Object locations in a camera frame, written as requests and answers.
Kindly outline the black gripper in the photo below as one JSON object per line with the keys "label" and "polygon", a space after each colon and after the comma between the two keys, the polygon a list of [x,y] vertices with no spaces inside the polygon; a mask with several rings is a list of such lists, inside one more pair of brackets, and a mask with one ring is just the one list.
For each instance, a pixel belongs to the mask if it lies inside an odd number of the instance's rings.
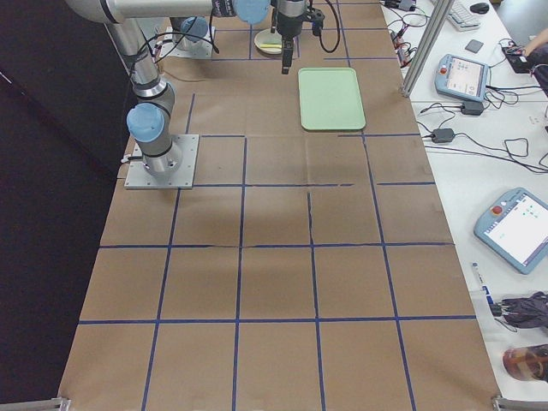
{"label": "black gripper", "polygon": [[305,1],[277,0],[273,7],[276,9],[276,28],[282,36],[282,74],[286,75],[293,62],[293,38],[301,33]]}

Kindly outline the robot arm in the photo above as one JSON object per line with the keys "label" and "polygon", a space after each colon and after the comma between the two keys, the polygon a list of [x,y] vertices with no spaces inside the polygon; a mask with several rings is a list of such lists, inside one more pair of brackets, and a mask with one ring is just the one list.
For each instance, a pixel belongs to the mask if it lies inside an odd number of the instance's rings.
{"label": "robot arm", "polygon": [[205,17],[170,17],[170,23],[176,56],[194,59],[211,57],[212,30]]}
{"label": "robot arm", "polygon": [[306,19],[306,1],[68,1],[81,17],[103,23],[127,70],[140,103],[127,116],[128,129],[142,152],[148,176],[168,177],[190,156],[176,146],[169,123],[174,90],[159,73],[139,18],[238,17],[249,25],[272,12],[272,25],[282,37],[282,73],[292,64],[295,37]]}

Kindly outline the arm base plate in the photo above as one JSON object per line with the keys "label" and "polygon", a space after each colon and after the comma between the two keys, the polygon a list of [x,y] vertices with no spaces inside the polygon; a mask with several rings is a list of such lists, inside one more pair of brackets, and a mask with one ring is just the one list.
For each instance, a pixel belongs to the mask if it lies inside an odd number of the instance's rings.
{"label": "arm base plate", "polygon": [[171,139],[170,150],[157,158],[145,156],[139,145],[134,144],[132,154],[125,157],[128,159],[126,189],[193,188],[200,136],[175,134]]}
{"label": "arm base plate", "polygon": [[204,36],[199,36],[196,41],[190,38],[178,39],[173,34],[173,28],[167,27],[167,34],[161,43],[158,58],[160,57],[181,57],[190,59],[210,59],[213,52],[211,35],[205,30]]}

